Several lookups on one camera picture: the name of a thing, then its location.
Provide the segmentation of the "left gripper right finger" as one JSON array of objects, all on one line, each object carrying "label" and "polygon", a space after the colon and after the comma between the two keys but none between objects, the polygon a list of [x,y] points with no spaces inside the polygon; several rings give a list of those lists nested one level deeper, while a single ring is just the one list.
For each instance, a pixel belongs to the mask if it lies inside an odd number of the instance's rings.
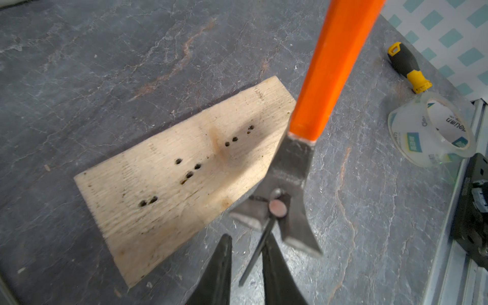
[{"label": "left gripper right finger", "polygon": [[273,234],[262,250],[264,295],[266,305],[307,305],[299,291]]}]

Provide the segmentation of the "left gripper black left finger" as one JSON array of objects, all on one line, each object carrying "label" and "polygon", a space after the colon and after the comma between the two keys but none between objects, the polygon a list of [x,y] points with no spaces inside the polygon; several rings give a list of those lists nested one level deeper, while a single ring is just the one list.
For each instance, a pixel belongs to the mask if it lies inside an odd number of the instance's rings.
[{"label": "left gripper black left finger", "polygon": [[232,268],[232,237],[222,235],[196,289],[186,304],[230,303]]}]

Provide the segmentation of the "steel nail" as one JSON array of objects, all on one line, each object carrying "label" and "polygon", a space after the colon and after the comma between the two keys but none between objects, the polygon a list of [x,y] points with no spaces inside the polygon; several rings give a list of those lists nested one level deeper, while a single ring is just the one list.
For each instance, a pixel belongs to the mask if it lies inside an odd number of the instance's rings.
[{"label": "steel nail", "polygon": [[270,236],[270,234],[273,230],[275,222],[278,219],[284,218],[287,215],[288,207],[287,207],[287,204],[285,202],[285,197],[281,196],[279,198],[276,198],[276,199],[270,201],[270,203],[268,205],[268,210],[271,214],[270,220],[267,223],[267,225],[266,225],[266,227],[265,227],[265,229],[264,229],[264,231],[260,237],[259,243],[257,244],[257,247],[256,247],[252,257],[251,257],[248,265],[246,266],[244,273],[242,274],[242,276],[240,278],[240,281],[238,283],[238,285],[240,287],[243,287],[245,285],[246,280],[248,279],[253,267],[255,266],[260,254],[261,254],[261,252],[265,246],[267,238]]}]

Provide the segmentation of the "wooden block with nails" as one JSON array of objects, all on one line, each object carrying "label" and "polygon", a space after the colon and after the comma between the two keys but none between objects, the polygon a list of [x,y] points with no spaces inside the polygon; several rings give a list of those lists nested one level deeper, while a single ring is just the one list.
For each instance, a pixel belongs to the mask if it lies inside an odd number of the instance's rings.
[{"label": "wooden block with nails", "polygon": [[75,177],[129,287],[263,179],[295,104],[273,76]]}]

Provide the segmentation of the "orange black claw hammer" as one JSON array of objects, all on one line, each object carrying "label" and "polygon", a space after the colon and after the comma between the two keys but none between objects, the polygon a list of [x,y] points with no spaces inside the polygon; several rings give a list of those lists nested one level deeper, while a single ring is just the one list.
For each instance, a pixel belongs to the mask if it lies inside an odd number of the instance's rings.
[{"label": "orange black claw hammer", "polygon": [[330,2],[297,104],[267,173],[231,217],[263,233],[271,217],[270,201],[284,196],[288,213],[276,221],[282,240],[321,255],[306,217],[304,189],[316,142],[383,6],[383,1]]}]

